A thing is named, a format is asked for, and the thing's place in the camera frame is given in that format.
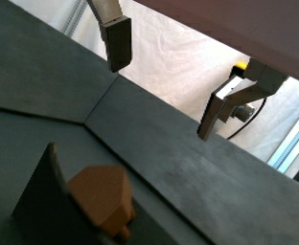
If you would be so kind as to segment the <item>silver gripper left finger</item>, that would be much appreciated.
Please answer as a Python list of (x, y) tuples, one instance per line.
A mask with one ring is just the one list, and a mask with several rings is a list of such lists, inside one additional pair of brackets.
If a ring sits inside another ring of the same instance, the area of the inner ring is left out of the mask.
[(118, 0), (86, 0), (86, 3), (98, 21), (107, 68), (115, 73), (133, 57), (132, 19), (122, 14)]

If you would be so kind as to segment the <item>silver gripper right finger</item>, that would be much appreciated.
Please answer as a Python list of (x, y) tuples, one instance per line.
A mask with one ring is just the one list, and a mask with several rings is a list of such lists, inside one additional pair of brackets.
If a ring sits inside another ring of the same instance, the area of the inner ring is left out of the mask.
[(226, 81), (210, 93), (205, 105), (197, 137), (205, 141), (216, 121), (237, 118), (243, 123), (253, 117), (251, 102), (272, 96), (287, 79), (287, 75), (253, 58), (237, 62)]

